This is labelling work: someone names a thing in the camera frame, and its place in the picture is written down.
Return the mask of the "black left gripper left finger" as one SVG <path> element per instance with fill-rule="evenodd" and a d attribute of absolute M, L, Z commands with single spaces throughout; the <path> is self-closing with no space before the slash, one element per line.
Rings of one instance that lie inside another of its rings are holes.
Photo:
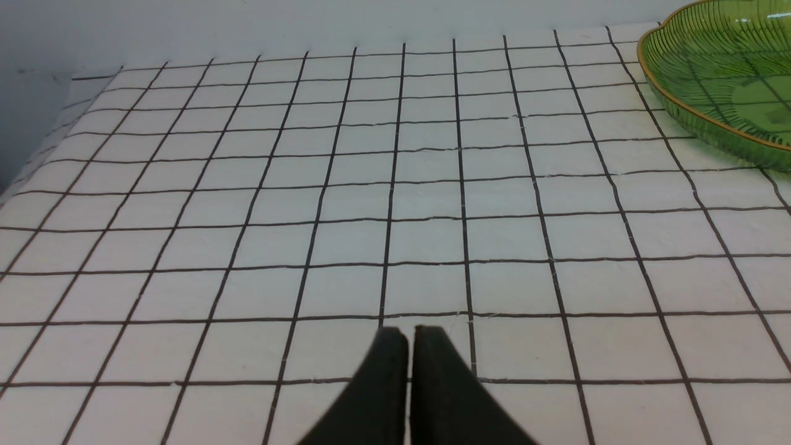
<path fill-rule="evenodd" d="M 344 391 L 300 444 L 402 444 L 406 427 L 408 340 L 382 327 Z"/>

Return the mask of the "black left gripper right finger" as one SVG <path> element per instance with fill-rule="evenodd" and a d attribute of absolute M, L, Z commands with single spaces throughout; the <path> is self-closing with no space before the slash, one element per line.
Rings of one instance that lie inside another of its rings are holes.
<path fill-rule="evenodd" d="M 412 444 L 535 444 L 473 375 L 443 328 L 413 337 Z"/>

